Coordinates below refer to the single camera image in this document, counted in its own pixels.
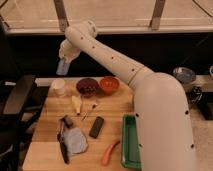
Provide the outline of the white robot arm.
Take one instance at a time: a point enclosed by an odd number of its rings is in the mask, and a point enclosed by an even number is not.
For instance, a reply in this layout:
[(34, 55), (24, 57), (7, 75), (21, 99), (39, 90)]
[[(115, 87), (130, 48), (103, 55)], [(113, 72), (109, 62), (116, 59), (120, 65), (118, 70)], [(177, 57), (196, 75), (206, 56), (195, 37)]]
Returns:
[(102, 44), (96, 36), (92, 21), (67, 27), (59, 56), (71, 61), (84, 52), (132, 88), (142, 171), (197, 171), (190, 112), (181, 83)]

